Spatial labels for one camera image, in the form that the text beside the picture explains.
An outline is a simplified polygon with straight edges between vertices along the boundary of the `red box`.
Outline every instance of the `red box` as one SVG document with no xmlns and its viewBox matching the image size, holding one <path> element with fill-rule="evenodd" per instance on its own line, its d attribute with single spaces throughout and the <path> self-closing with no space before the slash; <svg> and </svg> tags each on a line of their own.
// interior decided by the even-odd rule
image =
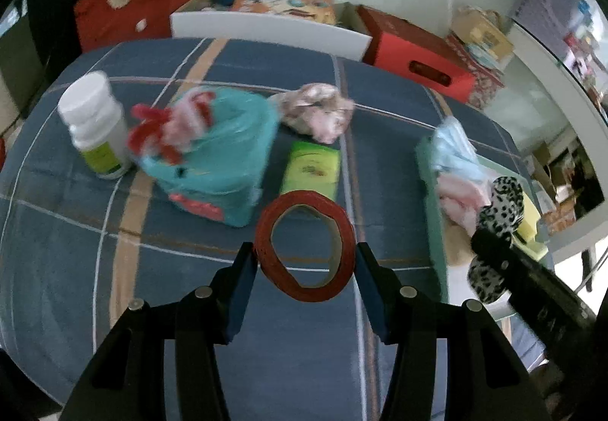
<svg viewBox="0 0 608 421">
<path fill-rule="evenodd" d="M 467 102 L 475 77 L 443 39 L 367 6 L 357 13 L 372 36 L 364 63 Z"/>
</svg>

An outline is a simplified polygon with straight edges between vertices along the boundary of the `tape roll inner core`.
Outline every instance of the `tape roll inner core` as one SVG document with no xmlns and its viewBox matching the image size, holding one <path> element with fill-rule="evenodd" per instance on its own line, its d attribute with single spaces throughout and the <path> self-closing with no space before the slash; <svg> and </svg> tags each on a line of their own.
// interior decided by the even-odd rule
<svg viewBox="0 0 608 421">
<path fill-rule="evenodd" d="M 328 217 L 325 214 L 322 214 L 316 208 L 314 208 L 310 205 L 306 205 L 304 203 L 293 205 L 293 206 L 287 208 L 287 210 L 285 210 L 278 217 L 277 221 L 273 225 L 272 232 L 271 232 L 272 247 L 276 253 L 277 250 L 274 248 L 274 243 L 272 241 L 272 239 L 274 238 L 274 231 L 279 226 L 283 217 L 285 217 L 285 215 L 287 215 L 290 212 L 293 212 L 296 209 L 305 209 L 307 211 L 312 212 L 316 217 L 320 218 L 323 222 L 325 222 L 325 225 L 327 225 L 327 228 L 329 229 L 329 232 L 331 234 L 331 253 L 329 254 L 329 272 L 328 272 L 327 276 L 324 279 L 322 279 L 320 282 L 315 283 L 315 284 L 308 284 L 308 285 L 302 284 L 302 283 L 300 284 L 300 286 L 305 287 L 305 288 L 323 287 L 336 276 L 338 267 L 340 266 L 340 258 L 342 255 L 342 237 L 340 236 L 340 229 L 338 228 L 338 224 L 336 223 L 335 220 L 333 220 L 331 217 Z"/>
</svg>

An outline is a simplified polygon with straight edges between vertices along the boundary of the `screw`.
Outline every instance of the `screw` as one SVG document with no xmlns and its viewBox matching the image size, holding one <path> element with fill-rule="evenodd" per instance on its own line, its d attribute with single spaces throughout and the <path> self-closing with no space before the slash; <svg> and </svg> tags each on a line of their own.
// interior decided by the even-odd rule
<svg viewBox="0 0 608 421">
<path fill-rule="evenodd" d="M 418 295 L 418 291 L 410 285 L 404 285 L 401 289 L 399 289 L 399 294 L 401 294 L 404 298 L 412 299 Z"/>
<path fill-rule="evenodd" d="M 199 299 L 209 298 L 211 294 L 214 293 L 214 290 L 211 289 L 208 285 L 202 285 L 194 291 L 194 295 Z"/>
<path fill-rule="evenodd" d="M 133 298 L 129 301 L 129 309 L 132 312 L 138 312 L 144 307 L 144 300 L 142 298 Z"/>
<path fill-rule="evenodd" d="M 467 299 L 466 307 L 469 308 L 472 312 L 480 312 L 483 308 L 481 303 L 479 301 L 476 301 L 475 299 Z"/>
</svg>

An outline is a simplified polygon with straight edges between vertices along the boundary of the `black and white spotted fabric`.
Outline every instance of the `black and white spotted fabric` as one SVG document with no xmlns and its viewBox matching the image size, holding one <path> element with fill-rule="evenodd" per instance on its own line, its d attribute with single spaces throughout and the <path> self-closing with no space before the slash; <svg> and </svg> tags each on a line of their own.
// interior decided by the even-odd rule
<svg viewBox="0 0 608 421">
<path fill-rule="evenodd" d="M 492 185 L 492 204 L 484 207 L 477 219 L 478 229 L 487 229 L 511 243 L 513 232 L 524 219 L 524 190 L 512 176 L 497 178 Z M 503 293 L 503 278 L 478 257 L 467 273 L 470 286 L 482 303 L 496 301 Z"/>
</svg>

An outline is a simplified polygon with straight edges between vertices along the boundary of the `pink cloth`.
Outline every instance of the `pink cloth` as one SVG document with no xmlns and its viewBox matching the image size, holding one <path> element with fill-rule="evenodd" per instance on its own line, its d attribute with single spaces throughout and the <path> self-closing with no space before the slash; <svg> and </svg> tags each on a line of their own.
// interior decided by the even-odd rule
<svg viewBox="0 0 608 421">
<path fill-rule="evenodd" d="M 437 176 L 437 194 L 445 214 L 473 236 L 479 211 L 491 203 L 487 187 L 442 172 Z"/>
</svg>

